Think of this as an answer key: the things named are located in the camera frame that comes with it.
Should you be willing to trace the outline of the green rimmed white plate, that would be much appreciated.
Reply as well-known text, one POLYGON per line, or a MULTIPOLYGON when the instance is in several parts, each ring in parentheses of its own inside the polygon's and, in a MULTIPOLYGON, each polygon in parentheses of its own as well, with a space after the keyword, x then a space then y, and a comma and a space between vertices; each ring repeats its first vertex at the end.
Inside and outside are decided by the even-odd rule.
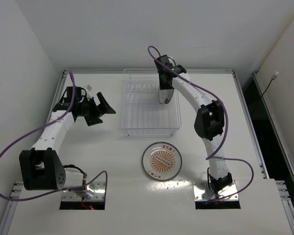
POLYGON ((160 89, 158 90, 158 100, 160 104, 168 104, 174 94, 174 88, 171 89, 160 89))

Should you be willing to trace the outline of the orange sunburst plate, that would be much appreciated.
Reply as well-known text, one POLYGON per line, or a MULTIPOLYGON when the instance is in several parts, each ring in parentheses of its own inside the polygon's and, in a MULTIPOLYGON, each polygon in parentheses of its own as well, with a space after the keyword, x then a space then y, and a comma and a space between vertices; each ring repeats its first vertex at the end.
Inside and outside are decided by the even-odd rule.
POLYGON ((173 180, 181 171, 182 163, 179 150, 174 145, 163 141, 149 145, 141 158, 144 173, 159 182, 173 180))

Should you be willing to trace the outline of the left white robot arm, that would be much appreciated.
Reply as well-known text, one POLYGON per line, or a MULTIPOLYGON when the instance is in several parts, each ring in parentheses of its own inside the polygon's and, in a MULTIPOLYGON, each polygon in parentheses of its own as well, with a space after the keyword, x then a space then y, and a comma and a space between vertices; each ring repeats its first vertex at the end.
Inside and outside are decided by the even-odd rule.
POLYGON ((26 190, 66 189, 82 197, 90 197, 93 184, 87 184, 87 174, 73 165, 62 165, 59 158, 61 144, 78 117, 88 126, 100 124, 104 114, 115 114, 102 93, 95 103, 88 88, 68 86, 55 104, 50 125, 29 150, 19 155, 21 173, 26 190))

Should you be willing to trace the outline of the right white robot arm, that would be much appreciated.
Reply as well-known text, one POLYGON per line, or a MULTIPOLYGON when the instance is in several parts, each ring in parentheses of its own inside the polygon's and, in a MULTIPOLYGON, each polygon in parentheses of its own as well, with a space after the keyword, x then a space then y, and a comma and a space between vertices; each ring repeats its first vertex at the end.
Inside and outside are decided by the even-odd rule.
POLYGON ((210 167, 210 190, 218 194, 224 187, 232 184, 232 176, 224 160, 222 145, 225 120, 222 104, 210 99, 206 93, 195 88, 189 75, 181 65, 174 66, 167 55, 154 60, 159 74, 158 98, 161 104, 168 104, 175 90, 179 91, 196 112, 195 132, 204 141, 210 167))

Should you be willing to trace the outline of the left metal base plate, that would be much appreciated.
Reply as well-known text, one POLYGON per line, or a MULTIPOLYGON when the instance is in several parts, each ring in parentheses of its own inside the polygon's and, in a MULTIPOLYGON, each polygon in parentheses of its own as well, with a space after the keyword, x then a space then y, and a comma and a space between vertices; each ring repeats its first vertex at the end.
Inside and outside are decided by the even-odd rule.
POLYGON ((62 193, 62 202, 104 202, 105 201, 105 182, 93 182, 81 189, 64 190, 62 193))

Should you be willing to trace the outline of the metal base plate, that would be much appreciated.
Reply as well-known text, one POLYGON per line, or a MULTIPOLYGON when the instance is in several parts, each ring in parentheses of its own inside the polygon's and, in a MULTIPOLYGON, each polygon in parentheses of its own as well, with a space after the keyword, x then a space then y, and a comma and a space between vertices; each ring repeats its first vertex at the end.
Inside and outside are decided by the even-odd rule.
POLYGON ((62 202, 104 202, 105 201, 105 182, 93 182, 81 189, 64 190, 62 193, 62 202))
POLYGON ((193 183, 193 189, 196 202, 205 202, 217 198, 224 198, 222 201, 225 202, 239 202, 239 196, 237 193, 238 190, 235 181, 230 186, 226 186, 218 191, 218 195, 209 189, 206 181, 193 183))

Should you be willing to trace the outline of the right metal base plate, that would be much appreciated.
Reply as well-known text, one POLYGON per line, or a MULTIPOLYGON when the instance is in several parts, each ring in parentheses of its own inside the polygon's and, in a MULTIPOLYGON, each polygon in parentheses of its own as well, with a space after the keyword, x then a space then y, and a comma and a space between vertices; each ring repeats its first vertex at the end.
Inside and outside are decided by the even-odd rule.
POLYGON ((239 202, 239 196, 237 193, 238 190, 235 181, 230 186, 226 186, 218 191, 218 195, 209 189, 206 181, 193 183, 193 189, 196 202, 205 202, 217 198, 224 198, 222 201, 225 202, 239 202))

